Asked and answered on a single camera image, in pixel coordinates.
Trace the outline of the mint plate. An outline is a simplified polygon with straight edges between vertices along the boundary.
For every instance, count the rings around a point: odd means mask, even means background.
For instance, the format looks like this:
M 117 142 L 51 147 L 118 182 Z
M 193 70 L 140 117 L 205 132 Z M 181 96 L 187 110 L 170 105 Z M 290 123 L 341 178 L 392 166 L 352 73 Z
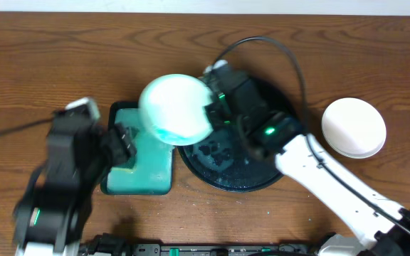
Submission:
M 145 129 L 161 142 L 188 146 L 213 132 L 205 110 L 211 103 L 211 91 L 200 79 L 163 75 L 143 89 L 140 118 Z

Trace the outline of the white round plate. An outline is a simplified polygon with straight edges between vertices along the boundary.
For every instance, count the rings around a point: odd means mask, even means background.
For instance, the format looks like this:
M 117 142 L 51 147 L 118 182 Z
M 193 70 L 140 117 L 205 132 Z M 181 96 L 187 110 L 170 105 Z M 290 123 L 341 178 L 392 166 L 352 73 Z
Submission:
M 336 152 L 353 159 L 374 156 L 387 139 L 387 127 L 380 112 L 355 97 L 332 102 L 323 112 L 321 128 L 323 137 Z

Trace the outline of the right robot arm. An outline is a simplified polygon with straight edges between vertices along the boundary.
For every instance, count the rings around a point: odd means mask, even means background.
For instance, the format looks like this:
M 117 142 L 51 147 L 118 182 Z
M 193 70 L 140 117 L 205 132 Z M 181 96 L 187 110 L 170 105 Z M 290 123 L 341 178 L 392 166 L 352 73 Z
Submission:
M 322 201 L 354 233 L 358 255 L 410 255 L 410 209 L 390 200 L 334 159 L 299 120 L 267 100 L 213 96 L 205 106 L 214 126 L 235 127 L 243 148 L 273 164 Z

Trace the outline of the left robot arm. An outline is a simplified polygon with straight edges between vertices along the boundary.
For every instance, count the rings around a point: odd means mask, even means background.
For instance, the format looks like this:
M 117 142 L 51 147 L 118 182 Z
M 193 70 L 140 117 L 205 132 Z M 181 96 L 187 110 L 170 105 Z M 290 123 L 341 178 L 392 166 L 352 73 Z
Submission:
M 95 187 L 136 154 L 123 125 L 103 129 L 87 112 L 73 110 L 54 114 L 47 151 L 14 209 L 17 255 L 76 255 Z

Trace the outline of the rectangular green water tray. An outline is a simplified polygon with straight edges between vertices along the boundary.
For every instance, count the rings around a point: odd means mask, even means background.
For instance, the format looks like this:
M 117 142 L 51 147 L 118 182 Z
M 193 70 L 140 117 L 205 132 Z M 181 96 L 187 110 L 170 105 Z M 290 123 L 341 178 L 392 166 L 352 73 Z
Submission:
M 174 147 L 149 133 L 136 102 L 115 102 L 110 107 L 108 127 L 121 124 L 131 134 L 137 153 L 128 162 L 114 166 L 102 180 L 107 195 L 165 195 L 172 187 Z

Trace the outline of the round black serving tray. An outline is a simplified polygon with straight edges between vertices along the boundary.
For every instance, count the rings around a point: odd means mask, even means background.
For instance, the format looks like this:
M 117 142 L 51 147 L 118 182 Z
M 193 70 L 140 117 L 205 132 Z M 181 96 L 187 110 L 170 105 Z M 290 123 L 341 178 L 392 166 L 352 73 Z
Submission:
M 204 140 L 178 148 L 191 172 L 209 185 L 230 192 L 265 188 L 282 177 L 274 156 L 297 135 L 303 126 L 288 98 L 269 82 L 249 75 L 261 99 L 276 109 L 276 148 L 245 149 L 232 128 L 213 129 Z

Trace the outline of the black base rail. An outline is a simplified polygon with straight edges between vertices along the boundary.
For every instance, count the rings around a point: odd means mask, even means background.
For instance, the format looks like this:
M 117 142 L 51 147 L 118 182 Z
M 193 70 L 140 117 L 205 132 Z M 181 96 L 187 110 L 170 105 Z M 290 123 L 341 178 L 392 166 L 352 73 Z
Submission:
M 115 235 L 103 233 L 84 242 L 79 256 L 246 256 L 246 255 L 314 255 L 309 245 L 284 243 L 280 245 L 198 245 L 136 243 Z

